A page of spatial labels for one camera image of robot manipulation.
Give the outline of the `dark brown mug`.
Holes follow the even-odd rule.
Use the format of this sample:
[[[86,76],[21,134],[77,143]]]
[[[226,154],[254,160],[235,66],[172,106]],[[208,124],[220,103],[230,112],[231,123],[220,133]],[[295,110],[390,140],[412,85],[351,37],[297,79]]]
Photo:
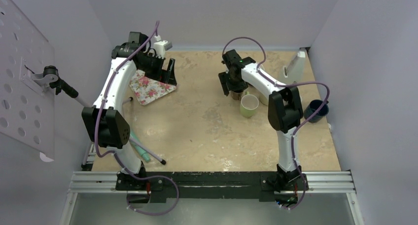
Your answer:
[[[244,91],[230,91],[231,98],[240,101],[244,95]]]

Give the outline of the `light green mug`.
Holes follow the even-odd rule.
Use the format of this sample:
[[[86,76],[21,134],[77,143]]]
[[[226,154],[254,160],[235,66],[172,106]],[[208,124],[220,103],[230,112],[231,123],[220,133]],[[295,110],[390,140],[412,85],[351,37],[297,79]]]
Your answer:
[[[245,92],[240,101],[240,114],[243,117],[250,118],[254,116],[259,107],[258,97],[250,94],[249,91]]]

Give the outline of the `beige cream mug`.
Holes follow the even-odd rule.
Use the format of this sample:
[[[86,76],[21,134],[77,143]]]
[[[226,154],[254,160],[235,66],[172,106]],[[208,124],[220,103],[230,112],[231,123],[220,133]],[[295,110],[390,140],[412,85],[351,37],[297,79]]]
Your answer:
[[[267,106],[269,104],[268,95],[264,95],[263,93],[259,93],[259,101],[263,105]]]

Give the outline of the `dark blue mug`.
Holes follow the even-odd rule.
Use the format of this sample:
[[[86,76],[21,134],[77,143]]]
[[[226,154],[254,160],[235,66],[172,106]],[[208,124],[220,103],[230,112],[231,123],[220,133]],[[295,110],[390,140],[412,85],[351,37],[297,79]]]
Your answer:
[[[312,100],[304,110],[304,118],[308,119],[311,115],[312,118],[309,120],[310,123],[317,123],[323,119],[329,113],[328,102],[326,102],[321,108],[322,100]]]

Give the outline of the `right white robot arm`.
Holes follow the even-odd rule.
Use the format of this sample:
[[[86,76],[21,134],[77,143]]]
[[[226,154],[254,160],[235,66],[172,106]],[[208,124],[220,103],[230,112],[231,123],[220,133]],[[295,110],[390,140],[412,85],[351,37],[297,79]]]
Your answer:
[[[251,57],[242,58],[236,50],[222,54],[226,71],[218,77],[225,95],[240,92],[252,85],[268,98],[268,121],[278,136],[279,160],[277,174],[270,182],[274,190],[301,187],[307,189],[307,179],[297,155],[297,130],[303,116],[297,87],[286,87],[274,79]]]

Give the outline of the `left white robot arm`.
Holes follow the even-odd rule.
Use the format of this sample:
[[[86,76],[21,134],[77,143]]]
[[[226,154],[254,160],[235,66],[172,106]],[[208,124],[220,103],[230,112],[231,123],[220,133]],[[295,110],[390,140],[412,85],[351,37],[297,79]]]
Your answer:
[[[127,42],[115,46],[111,66],[103,89],[90,107],[82,110],[82,119],[98,157],[114,156],[121,166],[116,190],[151,190],[153,176],[147,176],[143,161],[134,153],[130,125],[122,113],[124,93],[136,71],[157,83],[176,86],[175,60],[171,58],[163,69],[166,52],[172,43],[154,33],[149,37],[130,32]]]

